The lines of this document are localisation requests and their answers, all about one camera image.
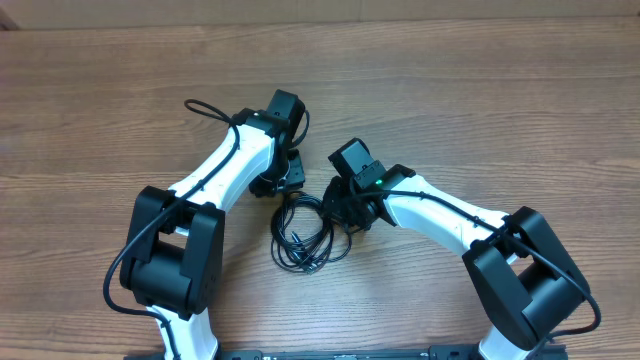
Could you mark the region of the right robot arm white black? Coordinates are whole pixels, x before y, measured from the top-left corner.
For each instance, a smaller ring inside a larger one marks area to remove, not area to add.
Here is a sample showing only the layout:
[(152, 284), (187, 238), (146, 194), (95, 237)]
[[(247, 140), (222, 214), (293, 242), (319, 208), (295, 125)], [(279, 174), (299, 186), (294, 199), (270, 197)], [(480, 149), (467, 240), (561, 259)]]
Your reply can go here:
[(491, 322), (476, 345), (432, 346), (432, 359), (565, 359), (559, 325), (592, 299), (585, 277), (539, 212), (487, 210), (396, 164), (385, 168), (354, 138), (329, 157), (337, 171), (328, 214), (357, 229), (376, 220), (412, 229), (460, 257)]

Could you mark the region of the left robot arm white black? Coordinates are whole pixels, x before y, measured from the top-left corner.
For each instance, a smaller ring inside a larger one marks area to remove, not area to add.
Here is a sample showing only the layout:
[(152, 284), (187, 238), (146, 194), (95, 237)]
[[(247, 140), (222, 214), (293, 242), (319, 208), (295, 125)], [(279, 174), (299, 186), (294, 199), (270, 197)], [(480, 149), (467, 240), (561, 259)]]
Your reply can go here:
[(295, 94), (278, 90), (264, 110), (245, 108), (228, 116), (195, 99), (185, 107), (221, 120), (229, 130), (221, 145), (189, 176), (168, 189), (145, 187), (137, 196), (124, 248), (110, 266), (153, 318), (164, 349), (160, 359), (213, 359), (219, 343), (208, 305), (222, 270), (226, 214), (244, 191), (273, 197), (304, 184), (298, 128), (310, 116)]

